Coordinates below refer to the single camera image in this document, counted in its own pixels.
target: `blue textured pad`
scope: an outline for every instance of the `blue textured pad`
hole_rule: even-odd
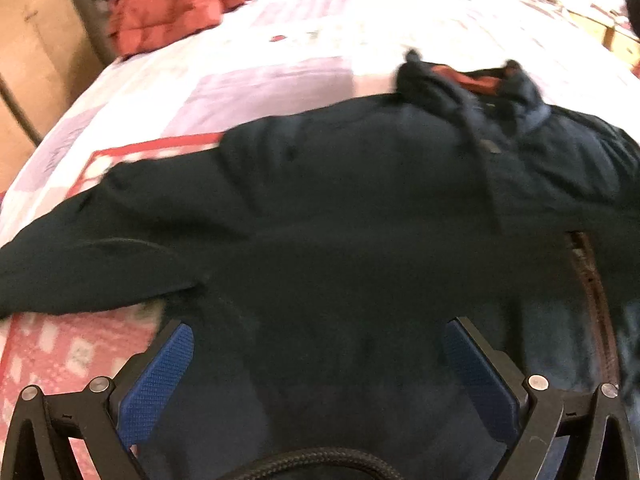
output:
[[[447,360],[494,440],[511,447],[520,434],[518,401],[459,322],[447,323],[444,334]]]
[[[193,332],[181,324],[120,403],[118,435],[129,448],[144,442],[193,357]]]

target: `bedsheet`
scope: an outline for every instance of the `bedsheet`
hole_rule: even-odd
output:
[[[598,115],[640,140],[640,80],[539,0],[258,0],[225,15],[218,28],[105,69],[8,190],[0,245],[63,200],[97,150],[224,132],[263,116],[388,92],[409,48],[460,71],[516,59],[550,104]],[[16,353],[20,345],[2,356],[0,448],[15,388],[45,381],[45,393],[70,391],[84,387],[90,371],[114,374],[145,347],[158,310],[64,318],[26,315],[12,327],[33,337],[50,362],[41,371]],[[7,329],[0,329],[0,344]],[[121,350],[119,361],[97,370],[91,364],[105,341]]]

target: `jacket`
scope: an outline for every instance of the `jacket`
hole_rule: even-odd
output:
[[[112,0],[109,36],[121,56],[150,52],[219,25],[245,1]]]
[[[150,478],[345,446],[408,479],[486,480],[504,447],[447,367],[454,316],[553,386],[620,384],[640,442],[638,147],[517,64],[434,68],[410,52],[393,94],[119,164],[0,250],[3,315],[160,296],[193,328],[139,446]]]

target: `cable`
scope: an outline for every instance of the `cable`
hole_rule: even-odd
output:
[[[357,469],[376,480],[404,480],[398,471],[378,457],[343,447],[311,447],[268,456],[227,473],[218,480],[266,480],[280,473],[318,465]]]

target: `brown zipper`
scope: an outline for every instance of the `brown zipper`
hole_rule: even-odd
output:
[[[600,273],[588,236],[581,231],[570,232],[572,261],[580,277],[587,298],[587,309],[591,321],[591,333],[596,345],[600,380],[603,383],[620,385],[618,348],[613,333],[609,303],[604,293]]]

